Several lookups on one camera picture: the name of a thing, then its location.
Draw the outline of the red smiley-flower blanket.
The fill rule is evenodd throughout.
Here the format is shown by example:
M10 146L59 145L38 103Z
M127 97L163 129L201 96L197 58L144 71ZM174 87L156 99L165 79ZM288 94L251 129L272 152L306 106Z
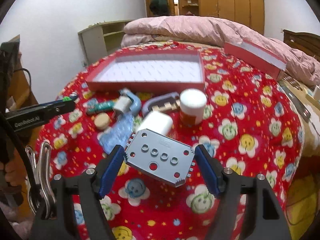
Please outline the red smiley-flower blanket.
M130 46L80 72L36 156L33 239L289 239L305 144L289 89L222 49Z

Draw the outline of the pink quilted duvet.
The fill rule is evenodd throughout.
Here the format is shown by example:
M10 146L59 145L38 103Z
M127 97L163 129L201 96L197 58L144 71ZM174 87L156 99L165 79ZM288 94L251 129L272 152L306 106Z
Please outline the pink quilted duvet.
M286 62L286 72L307 86L319 85L319 61L275 38L227 19L200 16L140 18L124 27L121 47L156 41L182 41L223 47L226 42L252 42Z

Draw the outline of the round wooden disc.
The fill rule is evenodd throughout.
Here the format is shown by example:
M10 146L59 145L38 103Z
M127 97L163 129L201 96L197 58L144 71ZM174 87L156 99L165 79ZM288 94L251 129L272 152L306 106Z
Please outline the round wooden disc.
M107 129L110 122L111 119L107 113L99 113L94 119L94 125L100 131Z

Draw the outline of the dark wooden headboard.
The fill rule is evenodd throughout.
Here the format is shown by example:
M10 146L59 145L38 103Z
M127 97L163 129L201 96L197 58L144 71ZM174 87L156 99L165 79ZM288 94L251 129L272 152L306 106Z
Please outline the dark wooden headboard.
M291 48L299 49L317 61L320 60L320 36L312 33L283 30L283 42Z

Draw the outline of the wooden puzzle block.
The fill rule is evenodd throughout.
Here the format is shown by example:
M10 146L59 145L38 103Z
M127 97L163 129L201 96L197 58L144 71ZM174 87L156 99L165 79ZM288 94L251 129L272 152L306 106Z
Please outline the wooden puzzle block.
M153 106L153 111L162 113L169 113L180 110L180 100L176 100L174 103L166 102L163 106Z

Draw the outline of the grey perforated plastic plate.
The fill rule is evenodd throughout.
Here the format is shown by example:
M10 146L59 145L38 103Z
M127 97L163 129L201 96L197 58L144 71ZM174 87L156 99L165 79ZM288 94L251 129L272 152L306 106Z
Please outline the grey perforated plastic plate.
M127 165L172 187L185 184L193 171L191 146L149 129L132 135L125 154Z

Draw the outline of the dark green hanging backpack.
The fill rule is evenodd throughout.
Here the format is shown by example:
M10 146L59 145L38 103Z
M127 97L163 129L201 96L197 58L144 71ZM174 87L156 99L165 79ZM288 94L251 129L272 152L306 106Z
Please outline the dark green hanging backpack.
M149 9L155 16L169 16L169 4L167 0L151 0Z

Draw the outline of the clear blue plastic case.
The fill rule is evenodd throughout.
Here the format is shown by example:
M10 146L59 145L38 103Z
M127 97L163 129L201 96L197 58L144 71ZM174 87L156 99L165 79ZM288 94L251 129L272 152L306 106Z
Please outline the clear blue plastic case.
M98 134L99 144L107 155L116 145L125 148L133 133L134 119L131 113L126 113L112 127Z

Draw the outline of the red shallow box tray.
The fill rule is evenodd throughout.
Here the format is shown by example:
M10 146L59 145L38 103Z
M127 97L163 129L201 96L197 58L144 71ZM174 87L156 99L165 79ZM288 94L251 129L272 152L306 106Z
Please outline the red shallow box tray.
M204 65L198 51L122 51L99 63L86 83L92 91L106 92L122 88L155 94L204 90Z

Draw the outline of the grey-purple curved plastic piece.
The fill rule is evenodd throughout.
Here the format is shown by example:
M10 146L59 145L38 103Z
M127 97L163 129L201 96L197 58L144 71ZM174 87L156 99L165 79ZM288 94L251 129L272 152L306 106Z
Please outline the grey-purple curved plastic piece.
M174 103L176 100L180 100L180 95L177 92L172 92L151 98L142 107L142 116L146 117L152 110L153 106L163 106L166 102Z

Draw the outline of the white earbuds case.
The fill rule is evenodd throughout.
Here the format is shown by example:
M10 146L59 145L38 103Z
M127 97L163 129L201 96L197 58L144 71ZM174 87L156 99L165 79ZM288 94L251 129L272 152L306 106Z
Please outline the white earbuds case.
M137 131L149 129L161 135L168 135L171 130L173 120L171 116L159 111L151 111L143 119Z

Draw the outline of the green battery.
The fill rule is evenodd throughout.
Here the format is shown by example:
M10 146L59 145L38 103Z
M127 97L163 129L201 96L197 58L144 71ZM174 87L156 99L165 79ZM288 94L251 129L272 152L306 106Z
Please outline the green battery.
M96 103L95 105L88 107L88 109L86 110L86 114L96 115L99 113L105 113L105 112L111 111L115 106L115 104L116 103L112 100Z

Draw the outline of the white small cube adapter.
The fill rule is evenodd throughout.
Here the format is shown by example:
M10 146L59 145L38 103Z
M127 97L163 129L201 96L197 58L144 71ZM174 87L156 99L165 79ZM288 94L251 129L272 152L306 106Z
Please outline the white small cube adapter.
M130 110L130 106L132 105L132 101L127 96L120 96L116 103L113 106L113 111L116 115L122 115L127 113Z

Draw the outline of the white-capped orange jar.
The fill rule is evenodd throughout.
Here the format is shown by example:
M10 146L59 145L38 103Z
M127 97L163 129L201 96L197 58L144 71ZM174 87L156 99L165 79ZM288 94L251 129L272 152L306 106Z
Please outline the white-capped orange jar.
M180 94L180 120L187 126L198 125L203 120L207 98L201 90L186 89Z

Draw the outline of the light blue curved tube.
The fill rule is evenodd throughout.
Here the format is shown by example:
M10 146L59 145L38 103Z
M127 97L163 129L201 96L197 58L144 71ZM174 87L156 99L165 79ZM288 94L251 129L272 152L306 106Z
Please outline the light blue curved tube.
M127 96L131 100L131 106L129 107L129 110L133 116L137 116L142 109L142 102L140 98L128 88L121 89L119 93L122 96Z

